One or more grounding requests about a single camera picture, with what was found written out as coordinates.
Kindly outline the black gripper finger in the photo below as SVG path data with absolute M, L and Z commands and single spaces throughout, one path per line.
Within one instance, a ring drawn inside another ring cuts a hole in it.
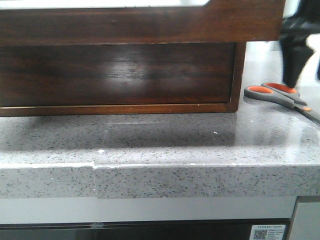
M 320 33 L 320 2 L 301 0 L 294 15 L 282 21 L 279 36 L 282 51 L 282 81 L 294 88 L 314 50 L 307 46 L 307 38 Z

